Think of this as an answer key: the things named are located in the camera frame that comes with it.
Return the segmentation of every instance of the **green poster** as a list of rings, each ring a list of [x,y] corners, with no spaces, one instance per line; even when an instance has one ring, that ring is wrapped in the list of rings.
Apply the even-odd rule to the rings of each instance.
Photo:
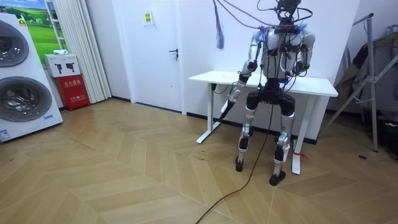
[[[25,19],[42,64],[44,64],[44,54],[52,54],[53,50],[60,48],[55,37],[53,25],[47,15],[44,0],[1,0],[0,11],[22,16]],[[54,24],[59,30],[59,35],[62,36],[59,23],[56,22]]]

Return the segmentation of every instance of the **white door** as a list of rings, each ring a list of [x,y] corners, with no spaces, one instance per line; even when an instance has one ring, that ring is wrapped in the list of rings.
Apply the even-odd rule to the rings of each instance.
[[[124,29],[133,71],[133,98],[138,103],[181,111],[175,1],[118,1],[116,16]],[[146,24],[152,13],[153,25]]]

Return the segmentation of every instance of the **door handle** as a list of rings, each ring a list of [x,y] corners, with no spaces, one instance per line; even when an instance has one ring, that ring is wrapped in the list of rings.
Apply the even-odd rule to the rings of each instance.
[[[176,54],[176,58],[175,58],[175,60],[177,60],[177,59],[178,59],[178,49],[175,49],[175,50],[169,50],[169,52],[176,52],[177,54]]]

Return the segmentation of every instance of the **table top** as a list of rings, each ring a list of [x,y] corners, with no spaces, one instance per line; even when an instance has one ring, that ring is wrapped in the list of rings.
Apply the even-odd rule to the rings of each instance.
[[[198,82],[206,82],[206,83],[215,83],[215,84],[223,84],[223,85],[231,85],[233,82],[236,82],[239,78],[239,74],[236,72],[222,72],[222,71],[211,71],[206,72],[200,75],[196,75],[194,77],[190,77],[190,80],[198,81]],[[256,87],[259,84],[260,74],[253,73],[248,83],[247,87]],[[265,76],[262,76],[261,83],[264,86],[266,82]],[[290,81],[285,90],[288,90],[292,87],[294,79]],[[291,93],[303,93],[309,95],[318,95],[318,96],[338,96],[337,91],[333,87],[333,85],[326,78],[312,78],[312,77],[297,77],[296,82],[293,87],[289,90]]]

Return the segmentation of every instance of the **washing machine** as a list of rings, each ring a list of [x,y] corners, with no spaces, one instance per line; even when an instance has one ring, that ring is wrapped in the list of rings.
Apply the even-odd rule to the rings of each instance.
[[[61,122],[26,24],[0,13],[0,141]]]

